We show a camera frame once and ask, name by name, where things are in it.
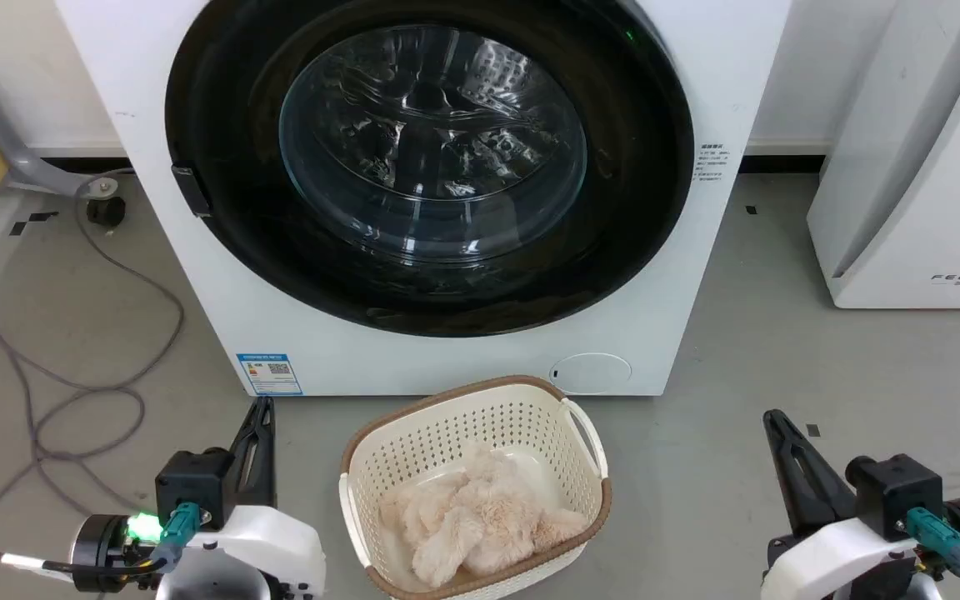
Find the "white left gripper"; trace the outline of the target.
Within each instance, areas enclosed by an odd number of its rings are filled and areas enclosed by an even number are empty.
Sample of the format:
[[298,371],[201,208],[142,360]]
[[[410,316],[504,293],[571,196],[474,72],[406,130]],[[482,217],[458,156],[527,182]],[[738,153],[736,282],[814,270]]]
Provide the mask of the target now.
[[220,531],[199,532],[157,599],[320,599],[327,564],[315,528],[277,506],[277,414],[270,397],[252,400],[232,442],[235,502]]

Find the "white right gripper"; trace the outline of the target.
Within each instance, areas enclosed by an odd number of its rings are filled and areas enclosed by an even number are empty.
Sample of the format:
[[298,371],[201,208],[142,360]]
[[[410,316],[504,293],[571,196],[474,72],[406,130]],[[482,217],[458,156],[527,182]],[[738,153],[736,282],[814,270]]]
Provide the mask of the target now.
[[870,569],[900,558],[917,561],[915,540],[888,542],[860,519],[850,519],[853,491],[786,413],[767,410],[762,425],[790,532],[815,532],[776,559],[763,577],[762,599],[848,599],[851,583]]

